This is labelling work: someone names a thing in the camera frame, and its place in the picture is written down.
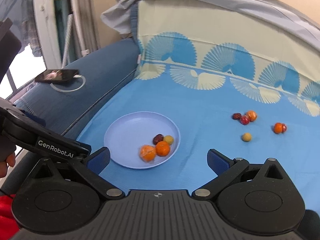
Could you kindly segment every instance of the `phone screen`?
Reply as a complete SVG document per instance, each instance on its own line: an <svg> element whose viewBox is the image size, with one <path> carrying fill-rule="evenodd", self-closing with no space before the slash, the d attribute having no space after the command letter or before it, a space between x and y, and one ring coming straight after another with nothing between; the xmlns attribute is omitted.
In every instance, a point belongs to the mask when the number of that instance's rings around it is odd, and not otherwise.
<svg viewBox="0 0 320 240"><path fill-rule="evenodd" d="M72 79L79 74L76 69L51 69L45 70L35 78L35 82L42 83L62 83Z"/></svg>

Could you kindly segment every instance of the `charging cable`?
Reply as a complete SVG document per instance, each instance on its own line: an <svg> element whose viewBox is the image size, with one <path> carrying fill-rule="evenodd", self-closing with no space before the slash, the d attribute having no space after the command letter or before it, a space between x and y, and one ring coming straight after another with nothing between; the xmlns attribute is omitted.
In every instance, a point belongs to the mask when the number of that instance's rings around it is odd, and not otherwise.
<svg viewBox="0 0 320 240"><path fill-rule="evenodd" d="M77 91L79 90L80 88L82 88L85 84L85 77L84 76L81 76L81 75L75 75L74 78L82 78L82 85L76 89L73 89L73 90L62 90L60 88L57 88L54 84L50 84L50 86L54 89L54 90L57 90L58 92L62 92L62 93L68 93L68 92L74 92L74 91Z"/></svg>

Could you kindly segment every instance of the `plastic plate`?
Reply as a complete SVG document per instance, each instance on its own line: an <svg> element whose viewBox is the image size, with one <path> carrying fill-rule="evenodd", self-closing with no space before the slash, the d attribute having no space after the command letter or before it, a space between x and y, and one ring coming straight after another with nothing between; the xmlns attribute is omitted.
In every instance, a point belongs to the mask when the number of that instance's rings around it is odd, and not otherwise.
<svg viewBox="0 0 320 240"><path fill-rule="evenodd" d="M153 145L157 134L171 135L174 143L166 157L156 156L151 162L143 161L141 146ZM115 120L104 135L104 145L109 148L111 159L121 166L131 169L149 169L169 160L180 144L180 132L173 121L153 112L136 112Z"/></svg>

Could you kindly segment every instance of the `wrapped orange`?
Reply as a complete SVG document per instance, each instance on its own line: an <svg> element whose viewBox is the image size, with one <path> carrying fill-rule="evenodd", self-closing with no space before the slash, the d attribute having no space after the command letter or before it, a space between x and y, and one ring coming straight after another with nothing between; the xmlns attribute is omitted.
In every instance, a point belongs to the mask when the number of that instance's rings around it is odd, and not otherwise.
<svg viewBox="0 0 320 240"><path fill-rule="evenodd" d="M284 133L284 132L286 132L287 129L288 129L287 125L285 123L280 123L280 122L277 122L273 127L273 131L276 134Z"/></svg>
<svg viewBox="0 0 320 240"><path fill-rule="evenodd" d="M257 113L253 110L249 110L248 112L245 113L245 115L249 117L250 122L254 122L258 117Z"/></svg>
<svg viewBox="0 0 320 240"><path fill-rule="evenodd" d="M156 153L161 156L167 156L170 152L170 145L166 141L158 142L156 145Z"/></svg>
<svg viewBox="0 0 320 240"><path fill-rule="evenodd" d="M156 157L156 148L151 145L144 145L140 149L140 158L145 162L150 162Z"/></svg>

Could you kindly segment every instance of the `finger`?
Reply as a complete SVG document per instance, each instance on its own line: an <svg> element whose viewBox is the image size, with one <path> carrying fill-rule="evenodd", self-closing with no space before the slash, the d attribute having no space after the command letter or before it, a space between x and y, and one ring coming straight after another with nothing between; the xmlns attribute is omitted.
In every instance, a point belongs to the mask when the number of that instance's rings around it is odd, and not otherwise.
<svg viewBox="0 0 320 240"><path fill-rule="evenodd" d="M13 167L16 164L16 155L15 153L12 153L11 155L9 155L6 159L7 163Z"/></svg>
<svg viewBox="0 0 320 240"><path fill-rule="evenodd" d="M0 178L7 176L8 166L6 162L0 162Z"/></svg>

